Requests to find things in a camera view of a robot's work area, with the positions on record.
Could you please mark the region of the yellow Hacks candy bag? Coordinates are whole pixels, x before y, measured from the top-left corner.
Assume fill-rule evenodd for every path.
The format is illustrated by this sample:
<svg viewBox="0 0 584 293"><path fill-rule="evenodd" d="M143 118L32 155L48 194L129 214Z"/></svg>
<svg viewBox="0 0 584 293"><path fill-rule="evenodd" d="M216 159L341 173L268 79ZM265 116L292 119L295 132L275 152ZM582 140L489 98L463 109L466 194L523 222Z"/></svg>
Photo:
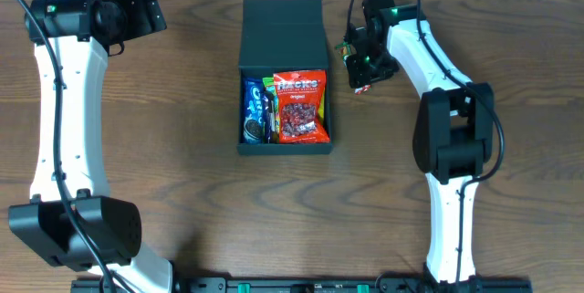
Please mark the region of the yellow Hacks candy bag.
<svg viewBox="0 0 584 293"><path fill-rule="evenodd" d="M324 122L324 115L325 115L325 98L326 98L326 93L323 92L320 98L320 102L318 105L318 112L317 112L317 116L318 116L318 121L320 123Z"/></svg>

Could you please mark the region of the green red KitKat bar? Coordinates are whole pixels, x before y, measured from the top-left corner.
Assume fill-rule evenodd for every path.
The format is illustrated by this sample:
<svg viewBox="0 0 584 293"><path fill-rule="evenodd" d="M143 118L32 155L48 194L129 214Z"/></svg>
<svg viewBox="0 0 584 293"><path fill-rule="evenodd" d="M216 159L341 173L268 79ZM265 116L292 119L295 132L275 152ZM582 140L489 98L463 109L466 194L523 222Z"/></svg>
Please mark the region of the green red KitKat bar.
<svg viewBox="0 0 584 293"><path fill-rule="evenodd" d="M347 65L347 59L352 54L350 45L347 42L342 42L342 43L336 45L335 49L339 52L339 54L343 60L343 64ZM370 88L371 88L371 85L364 85L362 87L355 88L354 93L356 95L359 95L359 94L367 92Z"/></svg>

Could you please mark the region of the blue Oreo pack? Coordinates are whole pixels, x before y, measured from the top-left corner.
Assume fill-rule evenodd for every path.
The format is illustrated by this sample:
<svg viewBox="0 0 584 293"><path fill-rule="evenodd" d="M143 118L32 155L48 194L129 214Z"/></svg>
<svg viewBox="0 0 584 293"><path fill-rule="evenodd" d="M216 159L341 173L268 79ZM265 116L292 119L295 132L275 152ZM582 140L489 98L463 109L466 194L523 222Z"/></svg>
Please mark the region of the blue Oreo pack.
<svg viewBox="0 0 584 293"><path fill-rule="evenodd" d="M245 143L259 144L264 141L264 86L259 78L244 79L244 121Z"/></svg>

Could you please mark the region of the red Hacks candy bag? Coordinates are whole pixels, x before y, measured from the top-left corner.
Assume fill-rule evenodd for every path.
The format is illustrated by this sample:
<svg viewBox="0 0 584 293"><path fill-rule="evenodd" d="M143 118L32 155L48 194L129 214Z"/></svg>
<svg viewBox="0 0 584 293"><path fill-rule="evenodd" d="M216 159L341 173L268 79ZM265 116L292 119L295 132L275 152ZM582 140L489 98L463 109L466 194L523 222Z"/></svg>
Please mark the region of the red Hacks candy bag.
<svg viewBox="0 0 584 293"><path fill-rule="evenodd" d="M279 114L279 142L328 143L318 116L327 85L324 69L276 73L273 76Z"/></svg>

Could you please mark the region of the black box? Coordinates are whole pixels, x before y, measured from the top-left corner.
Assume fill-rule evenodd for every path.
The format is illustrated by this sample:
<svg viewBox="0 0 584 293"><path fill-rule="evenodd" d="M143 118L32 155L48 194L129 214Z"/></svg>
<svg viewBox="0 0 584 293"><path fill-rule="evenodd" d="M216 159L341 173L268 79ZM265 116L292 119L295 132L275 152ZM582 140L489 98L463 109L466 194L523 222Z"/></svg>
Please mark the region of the black box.
<svg viewBox="0 0 584 293"><path fill-rule="evenodd" d="M245 142L245 80L277 72L331 71L323 25L322 0L244 0L239 54L239 129L236 149L241 155L329 154L333 144L249 144Z"/></svg>

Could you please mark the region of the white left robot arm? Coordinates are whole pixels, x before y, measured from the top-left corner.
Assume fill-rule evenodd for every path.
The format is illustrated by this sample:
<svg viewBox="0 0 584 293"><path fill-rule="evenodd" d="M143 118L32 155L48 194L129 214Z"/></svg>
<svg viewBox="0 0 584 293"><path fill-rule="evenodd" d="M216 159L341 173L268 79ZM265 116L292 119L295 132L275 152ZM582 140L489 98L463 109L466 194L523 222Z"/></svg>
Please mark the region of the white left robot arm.
<svg viewBox="0 0 584 293"><path fill-rule="evenodd" d="M100 275L105 288L172 291L172 264L143 243L137 206L110 194L101 143L109 49L164 29L157 0L34 0L26 21L40 139L29 201L9 208L10 230L50 266Z"/></svg>

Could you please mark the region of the Haribo gummy bag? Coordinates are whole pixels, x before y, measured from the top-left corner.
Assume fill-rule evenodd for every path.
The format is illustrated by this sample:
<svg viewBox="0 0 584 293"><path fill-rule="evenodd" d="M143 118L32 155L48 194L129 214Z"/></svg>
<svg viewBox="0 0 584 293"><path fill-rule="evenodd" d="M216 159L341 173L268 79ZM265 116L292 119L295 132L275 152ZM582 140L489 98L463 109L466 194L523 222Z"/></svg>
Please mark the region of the Haribo gummy bag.
<svg viewBox="0 0 584 293"><path fill-rule="evenodd" d="M263 84L264 84L264 88L266 90L266 92L271 95L271 99L273 101L273 113L274 113L274 117L275 117L275 132L279 133L279 109L278 109L278 96L276 93L276 86L274 83L274 78L273 77L264 77L262 78Z"/></svg>

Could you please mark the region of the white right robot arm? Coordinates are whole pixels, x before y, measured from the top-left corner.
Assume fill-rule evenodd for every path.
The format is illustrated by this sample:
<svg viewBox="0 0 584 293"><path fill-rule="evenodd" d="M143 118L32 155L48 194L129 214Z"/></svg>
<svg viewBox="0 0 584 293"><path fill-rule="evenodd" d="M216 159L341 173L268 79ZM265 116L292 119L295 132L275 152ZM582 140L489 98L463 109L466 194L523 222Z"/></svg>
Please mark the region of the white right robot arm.
<svg viewBox="0 0 584 293"><path fill-rule="evenodd" d="M342 46L349 84L363 89L403 70L420 104L412 137L431 197L425 275L435 289L469 285L475 276L473 212L478 178L490 160L494 94L445 55L417 5L363 0L365 26L349 26Z"/></svg>

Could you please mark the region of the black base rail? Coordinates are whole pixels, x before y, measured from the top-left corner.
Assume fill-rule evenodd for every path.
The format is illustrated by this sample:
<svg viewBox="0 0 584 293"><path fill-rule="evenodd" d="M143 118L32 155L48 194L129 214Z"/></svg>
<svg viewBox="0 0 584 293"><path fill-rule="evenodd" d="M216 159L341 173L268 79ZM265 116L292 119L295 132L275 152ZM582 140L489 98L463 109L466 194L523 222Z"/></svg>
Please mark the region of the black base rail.
<svg viewBox="0 0 584 293"><path fill-rule="evenodd" d="M457 284L432 284L414 277L369 280L293 280L197 277L171 285L171 292L189 293L532 293L529 281L473 277Z"/></svg>

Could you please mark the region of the dark blue candy bar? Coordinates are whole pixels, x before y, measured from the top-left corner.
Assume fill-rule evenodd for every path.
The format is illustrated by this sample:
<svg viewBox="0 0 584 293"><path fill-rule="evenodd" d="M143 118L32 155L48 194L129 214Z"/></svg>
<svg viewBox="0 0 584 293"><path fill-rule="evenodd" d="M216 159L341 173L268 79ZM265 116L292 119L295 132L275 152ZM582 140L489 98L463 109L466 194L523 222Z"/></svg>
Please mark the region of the dark blue candy bar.
<svg viewBox="0 0 584 293"><path fill-rule="evenodd" d="M274 96L272 93L264 92L264 109L265 109L265 138L266 143L276 143L276 117L274 113Z"/></svg>

